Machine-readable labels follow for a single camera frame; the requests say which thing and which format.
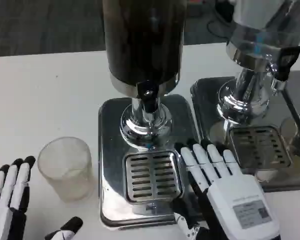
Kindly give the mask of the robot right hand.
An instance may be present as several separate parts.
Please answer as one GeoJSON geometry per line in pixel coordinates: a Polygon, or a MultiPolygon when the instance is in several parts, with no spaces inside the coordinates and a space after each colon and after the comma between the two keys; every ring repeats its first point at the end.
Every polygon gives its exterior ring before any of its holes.
{"type": "Polygon", "coordinates": [[[233,152],[221,143],[203,139],[177,142],[189,183],[203,220],[193,219],[178,197],[170,206],[179,228],[189,240],[279,240],[280,225],[270,210],[258,180],[244,174],[233,152]]]}

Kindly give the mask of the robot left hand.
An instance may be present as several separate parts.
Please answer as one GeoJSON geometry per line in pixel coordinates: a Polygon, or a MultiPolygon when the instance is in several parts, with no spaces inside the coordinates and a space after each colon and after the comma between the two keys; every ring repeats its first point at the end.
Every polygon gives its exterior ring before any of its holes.
{"type": "Polygon", "coordinates": [[[34,156],[18,158],[0,168],[0,240],[22,240],[30,201],[34,156]]]}

